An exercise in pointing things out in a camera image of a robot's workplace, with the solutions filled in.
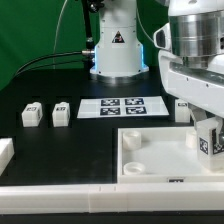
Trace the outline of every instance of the white tray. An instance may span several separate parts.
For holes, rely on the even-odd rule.
[[[142,146],[137,150],[123,147],[123,133],[138,131]],[[210,172],[197,159],[197,149],[186,146],[186,132],[193,127],[119,129],[118,183],[223,182],[224,172]],[[125,175],[124,165],[137,162],[145,166],[141,175]]]

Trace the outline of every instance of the white cube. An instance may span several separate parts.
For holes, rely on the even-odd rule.
[[[175,122],[190,123],[188,103],[181,99],[175,100]]]
[[[14,155],[14,147],[11,138],[0,139],[0,176]]]
[[[24,127],[37,127],[43,116],[41,103],[27,104],[22,113]]]
[[[69,103],[56,104],[52,114],[54,127],[66,127],[70,119]]]
[[[210,171],[224,169],[224,146],[217,142],[215,117],[197,122],[198,159]]]

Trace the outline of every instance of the warning label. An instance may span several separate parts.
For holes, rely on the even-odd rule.
[[[114,37],[112,43],[118,43],[118,44],[125,43],[124,38],[122,37],[122,35],[119,31],[117,32],[116,36]]]

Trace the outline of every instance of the small white block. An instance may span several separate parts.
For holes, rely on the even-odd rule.
[[[0,139],[0,176],[14,155],[11,138]]]
[[[175,122],[190,123],[188,103],[181,99],[175,100]]]
[[[41,103],[27,104],[22,113],[24,127],[37,127],[43,116]]]
[[[52,114],[54,127],[66,127],[70,119],[69,103],[56,104]]]

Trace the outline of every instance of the cable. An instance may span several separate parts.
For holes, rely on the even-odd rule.
[[[63,15],[64,15],[65,8],[67,6],[67,3],[68,3],[68,0],[65,0],[64,1],[64,4],[62,6],[62,9],[61,9],[59,18],[58,18],[58,23],[57,23],[57,28],[56,28],[56,34],[55,34],[55,40],[54,40],[54,49],[53,49],[53,53],[54,54],[56,53],[56,47],[57,47],[57,42],[58,42],[58,34],[59,34],[59,30],[60,30],[60,26],[61,26],[61,21],[62,21]]]
[[[16,73],[13,76],[13,79],[19,77],[24,72],[32,71],[32,70],[35,70],[35,69],[38,69],[38,68],[44,68],[44,67],[55,66],[55,65],[63,65],[63,64],[69,64],[69,63],[75,63],[75,62],[82,62],[82,61],[81,60],[74,60],[74,61],[58,62],[58,63],[51,63],[51,64],[45,64],[45,65],[36,66],[36,67],[33,67],[33,68],[29,68],[29,69],[23,70],[23,71],[21,71],[19,73]]]
[[[25,68],[27,68],[28,66],[30,66],[30,65],[32,65],[36,62],[39,62],[39,61],[42,61],[42,60],[45,60],[45,59],[49,59],[49,58],[67,57],[67,56],[79,55],[79,54],[81,55],[82,52],[81,51],[74,51],[74,52],[50,54],[50,55],[46,55],[46,56],[36,58],[36,59],[26,63],[25,65],[23,65],[21,68],[19,68],[14,76],[16,76],[18,73],[22,72]]]
[[[136,12],[137,12],[138,22],[139,22],[139,25],[140,25],[140,27],[141,27],[143,33],[144,33],[145,36],[146,36],[146,37],[147,37],[147,38],[154,44],[153,39],[146,33],[146,31],[145,31],[145,29],[144,29],[144,27],[143,27],[143,25],[142,25],[142,22],[141,22],[141,19],[140,19],[140,16],[139,16],[139,11],[138,11],[138,4],[137,4],[137,10],[136,10]]]

